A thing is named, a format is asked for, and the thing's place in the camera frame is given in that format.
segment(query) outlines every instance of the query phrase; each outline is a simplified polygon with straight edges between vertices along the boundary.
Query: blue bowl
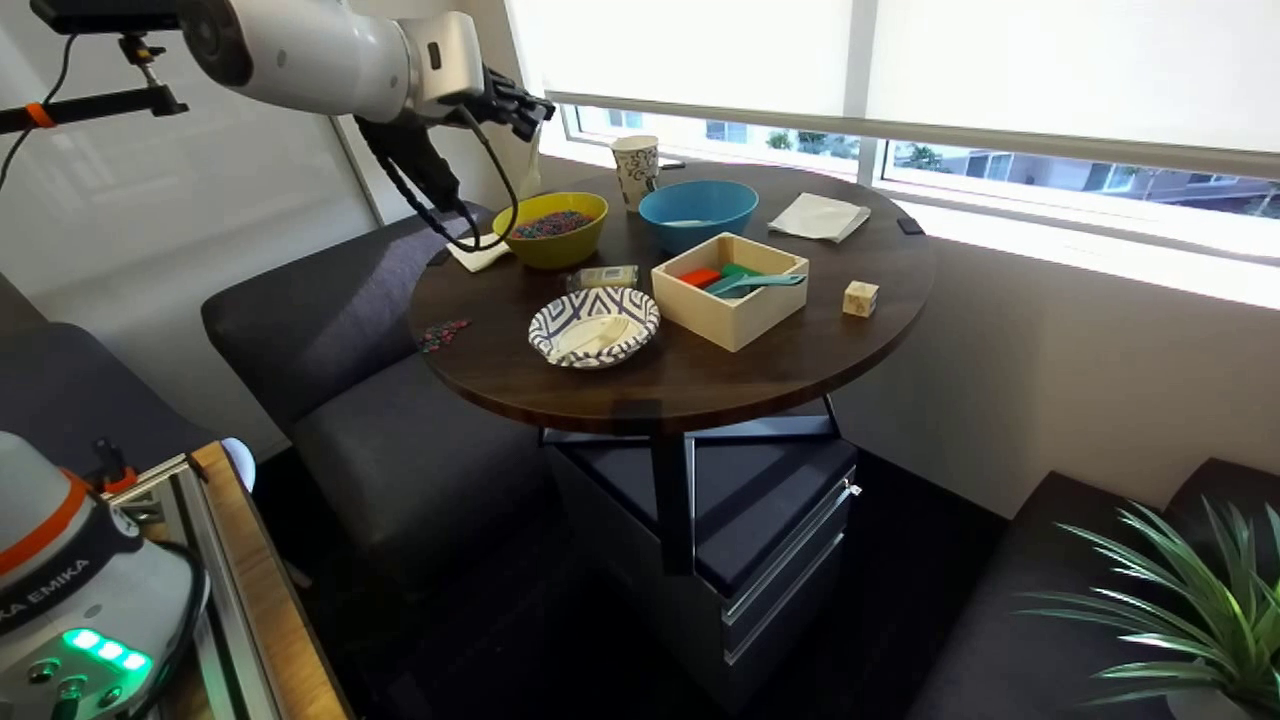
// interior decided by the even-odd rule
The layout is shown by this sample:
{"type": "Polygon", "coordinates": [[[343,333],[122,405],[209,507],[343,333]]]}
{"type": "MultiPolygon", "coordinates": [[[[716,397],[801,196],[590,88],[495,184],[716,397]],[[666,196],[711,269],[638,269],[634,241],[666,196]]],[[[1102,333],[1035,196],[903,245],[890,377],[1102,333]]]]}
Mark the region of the blue bowl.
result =
{"type": "Polygon", "coordinates": [[[716,231],[743,231],[760,191],[729,178],[666,184],[640,199],[647,236],[666,255],[687,253],[716,231]]]}

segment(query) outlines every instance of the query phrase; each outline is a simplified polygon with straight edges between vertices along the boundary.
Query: potted plant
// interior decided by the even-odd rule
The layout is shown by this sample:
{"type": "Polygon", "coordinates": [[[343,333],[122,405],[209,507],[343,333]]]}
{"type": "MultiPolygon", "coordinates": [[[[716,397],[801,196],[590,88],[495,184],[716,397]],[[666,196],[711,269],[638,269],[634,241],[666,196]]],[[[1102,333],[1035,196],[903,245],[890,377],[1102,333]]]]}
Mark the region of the potted plant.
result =
{"type": "Polygon", "coordinates": [[[1158,659],[1102,666],[1102,678],[1116,684],[1104,699],[1221,690],[1242,715],[1280,715],[1280,574],[1261,566],[1261,544],[1280,557],[1280,514],[1267,507],[1264,540],[1242,507],[1206,504],[1206,514],[1209,548],[1140,504],[1121,507],[1138,544],[1066,522],[1131,583],[1031,592],[1031,612],[1104,623],[1125,643],[1158,648],[1158,659]]]}

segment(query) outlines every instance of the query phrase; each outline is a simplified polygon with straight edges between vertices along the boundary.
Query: napkin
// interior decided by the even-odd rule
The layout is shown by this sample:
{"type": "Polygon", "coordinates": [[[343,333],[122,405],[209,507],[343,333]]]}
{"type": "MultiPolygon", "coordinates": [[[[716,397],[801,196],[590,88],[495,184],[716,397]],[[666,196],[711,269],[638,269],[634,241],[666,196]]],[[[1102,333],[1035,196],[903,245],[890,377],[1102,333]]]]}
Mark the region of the napkin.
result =
{"type": "Polygon", "coordinates": [[[477,253],[464,253],[455,245],[445,245],[451,259],[462,259],[467,272],[484,272],[490,263],[495,263],[500,255],[507,255],[512,248],[504,241],[495,241],[494,231],[479,236],[477,253]]]}
{"type": "Polygon", "coordinates": [[[870,214],[871,208],[865,202],[801,191],[767,229],[785,236],[843,245],[843,236],[865,229],[870,214]]]}

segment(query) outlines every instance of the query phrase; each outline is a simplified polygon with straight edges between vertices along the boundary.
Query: patterned bowl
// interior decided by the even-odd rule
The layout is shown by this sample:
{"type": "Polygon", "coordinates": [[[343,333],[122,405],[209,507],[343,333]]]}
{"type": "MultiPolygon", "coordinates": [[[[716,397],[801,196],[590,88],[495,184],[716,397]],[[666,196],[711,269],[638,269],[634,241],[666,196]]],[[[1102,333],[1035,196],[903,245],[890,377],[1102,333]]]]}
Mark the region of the patterned bowl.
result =
{"type": "Polygon", "coordinates": [[[659,326],[659,307],[638,289],[555,297],[528,318],[528,342],[555,368],[613,368],[659,326]]]}

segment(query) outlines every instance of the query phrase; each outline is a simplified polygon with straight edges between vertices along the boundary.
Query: cup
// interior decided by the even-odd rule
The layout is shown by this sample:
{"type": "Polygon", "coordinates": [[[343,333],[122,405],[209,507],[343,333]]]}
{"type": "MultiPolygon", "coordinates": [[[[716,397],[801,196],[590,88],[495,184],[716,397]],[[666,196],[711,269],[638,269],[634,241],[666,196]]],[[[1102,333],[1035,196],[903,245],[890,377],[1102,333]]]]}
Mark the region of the cup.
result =
{"type": "Polygon", "coordinates": [[[656,186],[656,137],[621,137],[613,145],[613,170],[624,191],[624,208],[638,212],[656,186]]]}

